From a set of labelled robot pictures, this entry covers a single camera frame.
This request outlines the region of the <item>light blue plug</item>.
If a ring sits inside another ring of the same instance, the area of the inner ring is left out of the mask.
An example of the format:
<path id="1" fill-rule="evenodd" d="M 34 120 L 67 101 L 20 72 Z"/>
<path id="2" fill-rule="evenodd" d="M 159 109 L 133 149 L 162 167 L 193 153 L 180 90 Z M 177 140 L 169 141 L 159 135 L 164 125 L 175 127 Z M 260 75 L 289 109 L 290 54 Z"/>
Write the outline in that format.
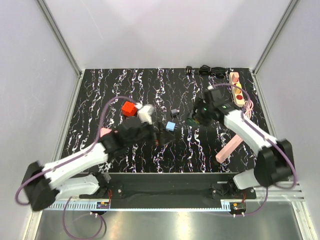
<path id="1" fill-rule="evenodd" d="M 177 129 L 177 125 L 176 125 L 176 123 L 174 123 L 174 122 L 168 121 L 167 124 L 166 124 L 166 126 L 165 126 L 165 129 L 166 129 L 167 131 L 174 132 L 175 129 Z"/>

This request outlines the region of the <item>dark green plug adapter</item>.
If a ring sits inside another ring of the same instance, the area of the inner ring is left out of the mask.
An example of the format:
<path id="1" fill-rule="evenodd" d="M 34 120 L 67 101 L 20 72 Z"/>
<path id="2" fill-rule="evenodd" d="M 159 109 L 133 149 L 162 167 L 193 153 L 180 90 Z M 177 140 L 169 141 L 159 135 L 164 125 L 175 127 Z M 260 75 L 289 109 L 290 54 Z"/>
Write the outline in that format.
<path id="1" fill-rule="evenodd" d="M 200 123 L 192 117 L 188 118 L 187 121 L 190 126 L 199 126 L 200 125 Z"/>

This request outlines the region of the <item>grey plug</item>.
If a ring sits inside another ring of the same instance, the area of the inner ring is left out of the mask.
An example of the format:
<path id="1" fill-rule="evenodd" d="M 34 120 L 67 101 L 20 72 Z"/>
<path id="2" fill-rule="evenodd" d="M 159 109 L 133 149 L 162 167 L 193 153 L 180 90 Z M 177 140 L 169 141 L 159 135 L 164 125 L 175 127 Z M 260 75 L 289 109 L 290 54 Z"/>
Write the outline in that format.
<path id="1" fill-rule="evenodd" d="M 174 108 L 174 109 L 170 110 L 170 115 L 171 115 L 172 118 L 176 118 L 179 114 L 180 114 L 180 110 L 179 109 Z"/>

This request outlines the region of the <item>wooden socket strip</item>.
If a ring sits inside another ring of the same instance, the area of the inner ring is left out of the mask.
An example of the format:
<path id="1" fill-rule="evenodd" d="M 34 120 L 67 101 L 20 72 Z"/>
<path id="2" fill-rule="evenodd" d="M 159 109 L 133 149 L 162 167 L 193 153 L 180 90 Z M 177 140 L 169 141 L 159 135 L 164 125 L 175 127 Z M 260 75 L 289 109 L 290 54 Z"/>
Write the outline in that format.
<path id="1" fill-rule="evenodd" d="M 230 79 L 230 74 L 229 74 L 229 82 L 230 84 L 237 86 L 237 84 L 241 84 L 240 83 L 240 78 L 239 81 L 237 83 L 232 83 L 231 79 Z M 237 87 L 231 87 L 231 91 L 232 91 L 232 96 L 233 96 L 233 102 L 240 108 L 242 108 L 245 105 L 245 100 L 244 100 L 244 96 L 242 91 L 237 88 Z"/>

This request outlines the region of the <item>pink power strip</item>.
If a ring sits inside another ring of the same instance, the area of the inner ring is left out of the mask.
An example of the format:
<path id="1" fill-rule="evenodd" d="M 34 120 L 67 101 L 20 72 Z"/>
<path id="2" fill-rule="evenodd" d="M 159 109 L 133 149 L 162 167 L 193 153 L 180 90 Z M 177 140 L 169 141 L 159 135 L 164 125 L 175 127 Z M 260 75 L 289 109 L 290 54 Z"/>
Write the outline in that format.
<path id="1" fill-rule="evenodd" d="M 239 135 L 235 135 L 216 155 L 215 159 L 218 163 L 223 163 L 233 151 L 242 143 L 242 138 Z"/>

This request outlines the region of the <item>red cube socket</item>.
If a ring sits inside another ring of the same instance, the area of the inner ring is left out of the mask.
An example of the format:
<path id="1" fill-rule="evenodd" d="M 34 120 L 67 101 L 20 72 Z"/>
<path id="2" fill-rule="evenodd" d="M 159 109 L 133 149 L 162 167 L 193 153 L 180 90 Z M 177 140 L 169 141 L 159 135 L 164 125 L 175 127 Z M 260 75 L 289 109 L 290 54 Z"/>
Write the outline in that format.
<path id="1" fill-rule="evenodd" d="M 126 117 L 133 117 L 137 113 L 136 105 L 133 102 L 126 101 L 121 108 L 121 112 Z"/>

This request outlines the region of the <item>pink plug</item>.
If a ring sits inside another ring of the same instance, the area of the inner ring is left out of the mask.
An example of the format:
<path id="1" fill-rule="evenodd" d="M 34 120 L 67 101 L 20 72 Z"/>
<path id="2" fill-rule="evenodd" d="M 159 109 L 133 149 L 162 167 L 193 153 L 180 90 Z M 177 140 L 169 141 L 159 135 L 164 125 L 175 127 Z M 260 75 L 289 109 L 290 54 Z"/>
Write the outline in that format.
<path id="1" fill-rule="evenodd" d="M 239 73 L 238 72 L 231 72 L 230 73 L 230 80 L 231 82 L 234 84 L 234 83 L 237 83 L 239 81 Z"/>

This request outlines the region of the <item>pink triangular socket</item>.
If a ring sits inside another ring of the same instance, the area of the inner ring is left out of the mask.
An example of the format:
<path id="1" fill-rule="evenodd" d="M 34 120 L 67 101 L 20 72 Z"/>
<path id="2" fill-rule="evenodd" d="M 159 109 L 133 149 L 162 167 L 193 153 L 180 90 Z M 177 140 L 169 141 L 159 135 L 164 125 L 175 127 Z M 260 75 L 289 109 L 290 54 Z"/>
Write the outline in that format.
<path id="1" fill-rule="evenodd" d="M 112 130 L 110 128 L 104 128 L 102 127 L 100 129 L 100 137 L 102 138 L 103 136 L 109 134 Z"/>

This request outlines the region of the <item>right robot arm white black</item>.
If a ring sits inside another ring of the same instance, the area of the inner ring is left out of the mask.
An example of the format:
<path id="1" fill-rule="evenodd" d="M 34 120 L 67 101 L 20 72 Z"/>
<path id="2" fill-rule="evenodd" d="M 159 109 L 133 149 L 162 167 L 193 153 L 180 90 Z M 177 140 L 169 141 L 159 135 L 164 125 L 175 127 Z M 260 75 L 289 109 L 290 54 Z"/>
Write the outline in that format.
<path id="1" fill-rule="evenodd" d="M 209 87 L 203 98 L 196 98 L 187 119 L 191 125 L 208 126 L 217 121 L 238 135 L 254 152 L 257 162 L 253 169 L 236 174 L 227 185 L 228 195 L 239 198 L 245 189 L 268 188 L 296 177 L 292 145 L 286 139 L 269 135 L 248 117 L 234 102 L 224 100 L 218 88 Z"/>

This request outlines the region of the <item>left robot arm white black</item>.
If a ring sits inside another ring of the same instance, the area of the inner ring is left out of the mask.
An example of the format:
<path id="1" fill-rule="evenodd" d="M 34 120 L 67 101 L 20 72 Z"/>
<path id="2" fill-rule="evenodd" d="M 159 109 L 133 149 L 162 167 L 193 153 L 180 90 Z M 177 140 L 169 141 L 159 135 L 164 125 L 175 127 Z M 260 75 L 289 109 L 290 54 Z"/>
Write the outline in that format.
<path id="1" fill-rule="evenodd" d="M 138 117 L 129 117 L 75 154 L 45 165 L 40 165 L 38 161 L 29 164 L 21 182 L 27 204 L 34 212 L 39 212 L 63 197 L 94 195 L 103 198 L 108 193 L 108 186 L 99 181 L 96 174 L 85 177 L 76 175 L 122 155 L 135 144 L 149 142 L 161 145 L 164 133 L 161 121 L 148 123 L 141 122 Z"/>

